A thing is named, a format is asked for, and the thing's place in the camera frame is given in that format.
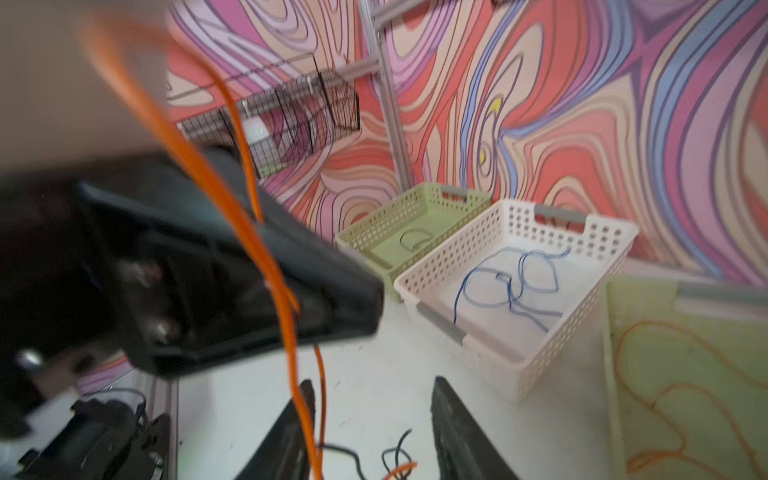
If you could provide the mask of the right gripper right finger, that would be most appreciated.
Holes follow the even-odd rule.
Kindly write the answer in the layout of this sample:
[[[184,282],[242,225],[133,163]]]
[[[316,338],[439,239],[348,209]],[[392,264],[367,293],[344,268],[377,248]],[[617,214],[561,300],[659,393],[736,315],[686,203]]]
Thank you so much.
[[[441,479],[519,479],[442,376],[435,378],[430,411]]]

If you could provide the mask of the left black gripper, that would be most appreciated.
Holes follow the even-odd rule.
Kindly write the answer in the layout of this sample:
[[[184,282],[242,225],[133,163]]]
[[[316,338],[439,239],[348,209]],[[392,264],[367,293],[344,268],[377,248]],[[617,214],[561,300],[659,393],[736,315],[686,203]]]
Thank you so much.
[[[163,154],[1,177],[1,434],[30,432],[57,359],[101,337],[163,379],[248,356],[252,264]]]

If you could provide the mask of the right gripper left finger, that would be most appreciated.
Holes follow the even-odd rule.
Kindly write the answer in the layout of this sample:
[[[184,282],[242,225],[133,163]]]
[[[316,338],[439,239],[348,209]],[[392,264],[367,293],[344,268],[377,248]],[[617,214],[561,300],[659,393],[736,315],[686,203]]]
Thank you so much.
[[[289,400],[237,480],[307,480],[306,441],[295,404]]]

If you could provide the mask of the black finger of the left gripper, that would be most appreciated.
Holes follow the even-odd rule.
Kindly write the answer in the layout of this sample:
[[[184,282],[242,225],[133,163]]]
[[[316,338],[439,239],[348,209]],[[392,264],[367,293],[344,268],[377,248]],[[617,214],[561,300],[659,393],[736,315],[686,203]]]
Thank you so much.
[[[254,227],[297,301],[302,345],[374,334],[382,282],[265,191]],[[265,275],[230,222],[170,158],[93,169],[77,183],[93,268],[129,360],[178,378],[280,349]]]

